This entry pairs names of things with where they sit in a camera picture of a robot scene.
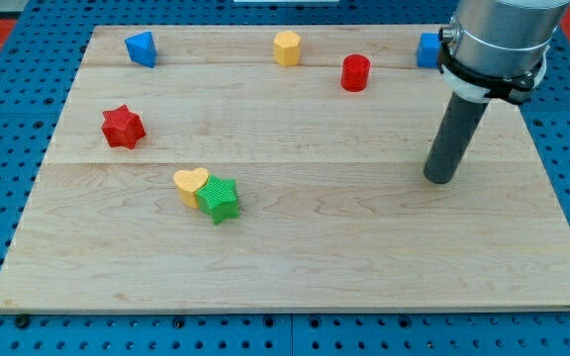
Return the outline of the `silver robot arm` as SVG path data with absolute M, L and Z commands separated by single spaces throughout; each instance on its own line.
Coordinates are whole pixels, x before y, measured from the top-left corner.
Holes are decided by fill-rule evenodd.
M 437 66 L 463 100 L 525 102 L 546 72 L 546 53 L 569 0 L 460 0 L 438 32 Z

